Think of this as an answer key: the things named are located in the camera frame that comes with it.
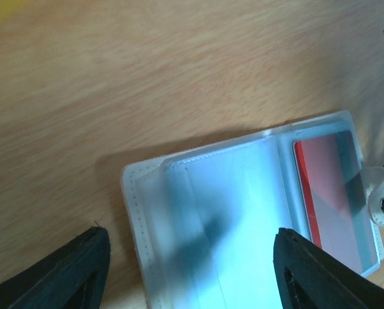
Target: white card holder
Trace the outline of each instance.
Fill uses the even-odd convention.
[[[128,165],[125,205],[151,308],[279,308],[279,227],[310,239],[293,142],[345,129],[348,112]],[[384,250],[371,224],[378,262]]]

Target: white leather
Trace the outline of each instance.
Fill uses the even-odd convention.
[[[380,227],[384,227],[384,213],[381,210],[384,199],[384,167],[367,167],[363,172],[368,181],[368,205],[372,220]]]

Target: wooden table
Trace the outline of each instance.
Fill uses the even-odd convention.
[[[384,0],[26,5],[0,24],[0,282],[96,221],[103,307],[145,307],[119,183],[138,160],[349,109],[383,164],[383,28]]]

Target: stitching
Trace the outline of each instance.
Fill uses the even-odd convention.
[[[140,173],[140,172],[145,171],[147,169],[157,168],[158,166],[159,165],[150,165],[150,166],[147,166],[147,167],[142,167],[141,169],[138,169],[137,171],[132,171],[130,173],[130,175],[129,175],[130,189],[132,190],[132,194],[133,194],[132,198],[133,198],[134,206],[135,206],[135,209],[136,209],[140,230],[142,232],[141,239],[143,241],[143,246],[145,247],[146,258],[147,258],[147,261],[149,262],[149,269],[151,270],[151,285],[153,287],[153,290],[155,290],[155,291],[158,291],[158,289],[156,288],[156,278],[154,277],[154,272],[153,272],[153,267],[152,267],[152,263],[151,263],[151,258],[149,256],[149,249],[147,248],[145,231],[143,229],[144,222],[142,222],[142,219],[141,219],[141,216],[140,216],[140,211],[139,211],[140,201],[137,200],[136,192],[134,190],[133,176],[134,176],[135,173]],[[156,299],[158,300],[159,309],[162,309],[163,307],[161,305],[161,299],[160,299],[159,292],[155,292],[155,296],[156,296]]]
[[[187,163],[192,163],[192,162],[196,162],[196,161],[199,161],[199,160],[202,160],[202,159],[207,159],[207,158],[210,158],[211,156],[217,156],[217,155],[221,155],[223,153],[229,153],[229,152],[232,152],[232,151],[236,151],[236,150],[240,150],[240,149],[244,149],[244,148],[247,148],[250,146],[250,144],[254,143],[254,142],[258,142],[258,140],[254,140],[254,141],[251,141],[251,142],[248,142],[248,143],[245,143],[243,145],[239,145],[237,147],[232,147],[232,148],[229,148],[229,149],[223,149],[221,151],[217,151],[217,152],[214,152],[214,153],[209,153],[209,154],[206,154],[204,156],[198,156],[197,158],[193,158],[193,159],[188,159],[188,160],[185,160],[185,161],[180,161],[180,162],[176,162],[174,163],[174,165],[185,165]]]

